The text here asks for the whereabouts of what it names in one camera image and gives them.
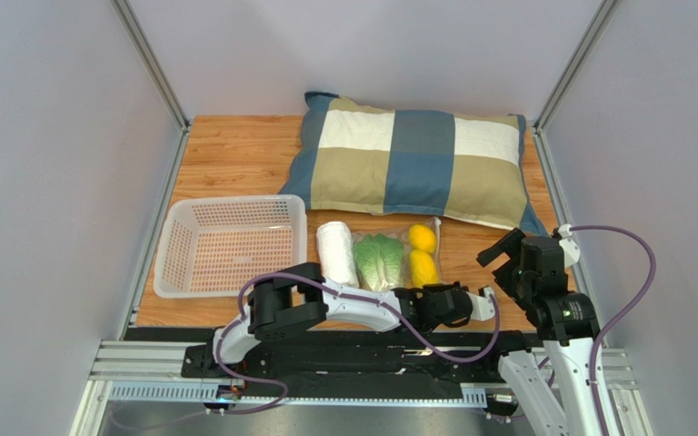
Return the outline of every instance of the toilet paper roll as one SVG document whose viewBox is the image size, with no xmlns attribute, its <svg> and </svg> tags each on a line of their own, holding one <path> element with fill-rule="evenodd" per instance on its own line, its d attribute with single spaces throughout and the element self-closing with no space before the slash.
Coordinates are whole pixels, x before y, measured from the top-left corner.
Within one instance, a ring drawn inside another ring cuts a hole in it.
<svg viewBox="0 0 698 436">
<path fill-rule="evenodd" d="M 316 236 L 322 275 L 340 284 L 359 287 L 349 226 L 340 221 L 325 223 L 317 229 Z"/>
</svg>

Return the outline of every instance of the plastic basket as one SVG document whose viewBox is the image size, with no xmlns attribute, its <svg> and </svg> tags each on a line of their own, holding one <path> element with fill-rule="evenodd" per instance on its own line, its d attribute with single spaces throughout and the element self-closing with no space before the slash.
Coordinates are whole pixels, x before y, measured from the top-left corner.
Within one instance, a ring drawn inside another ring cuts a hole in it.
<svg viewBox="0 0 698 436">
<path fill-rule="evenodd" d="M 183 200 L 155 257 L 164 298 L 236 296 L 250 279 L 306 262 L 306 213 L 295 195 Z"/>
</svg>

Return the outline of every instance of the pillow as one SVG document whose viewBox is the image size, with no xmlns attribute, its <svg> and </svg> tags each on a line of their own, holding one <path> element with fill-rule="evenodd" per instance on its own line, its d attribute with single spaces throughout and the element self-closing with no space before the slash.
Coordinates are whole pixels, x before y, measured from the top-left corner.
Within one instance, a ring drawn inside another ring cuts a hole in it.
<svg viewBox="0 0 698 436">
<path fill-rule="evenodd" d="M 306 209 L 422 213 L 545 234 L 521 171 L 523 116 L 387 111 L 306 93 L 303 148 L 280 193 Z"/>
</svg>

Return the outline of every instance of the yellow lemon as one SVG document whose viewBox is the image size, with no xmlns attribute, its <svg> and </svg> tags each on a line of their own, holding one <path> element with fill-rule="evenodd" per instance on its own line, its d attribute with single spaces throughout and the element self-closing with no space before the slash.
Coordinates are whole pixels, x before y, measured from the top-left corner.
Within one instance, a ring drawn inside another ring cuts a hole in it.
<svg viewBox="0 0 698 436">
<path fill-rule="evenodd" d="M 433 256 L 429 253 L 425 253 L 422 250 L 413 250 L 409 255 L 409 259 L 411 264 L 411 282 L 414 283 L 414 288 L 441 282 L 441 279 L 438 277 L 438 270 L 435 268 Z"/>
<path fill-rule="evenodd" d="M 435 247 L 438 246 L 438 240 L 435 238 L 435 232 L 423 224 L 414 224 L 408 229 L 408 241 L 415 250 L 422 250 L 425 253 L 435 253 Z"/>
</svg>

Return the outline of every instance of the wooden floor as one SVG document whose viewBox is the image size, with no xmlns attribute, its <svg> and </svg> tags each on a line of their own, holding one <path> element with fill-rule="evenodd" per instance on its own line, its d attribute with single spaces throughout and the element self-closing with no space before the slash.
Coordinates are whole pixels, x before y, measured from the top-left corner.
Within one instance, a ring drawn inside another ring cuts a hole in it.
<svg viewBox="0 0 698 436">
<path fill-rule="evenodd" d="M 277 193 L 287 180 L 290 162 L 300 148 L 300 125 L 300 116 L 196 117 L 171 203 L 186 198 Z M 545 227 L 551 231 L 555 226 L 553 207 L 528 133 L 523 173 L 533 207 Z M 310 211 L 308 259 L 319 261 L 314 233 L 323 223 L 343 221 L 353 231 L 367 231 L 420 223 L 425 219 L 427 217 L 409 214 L 372 216 L 365 213 Z M 493 284 L 491 270 L 503 261 L 497 260 L 484 269 L 475 261 L 475 255 L 504 234 L 503 230 L 444 218 L 440 251 L 444 281 L 460 281 L 474 291 Z M 502 291 L 497 291 L 502 328 L 531 330 L 524 314 Z M 153 291 L 151 266 L 136 324 L 219 326 L 228 324 L 237 313 L 235 298 L 167 300 L 158 297 Z M 338 323 L 328 324 L 327 327 L 358 328 Z M 483 331 L 493 327 L 494 321 L 471 322 L 464 329 Z"/>
</svg>

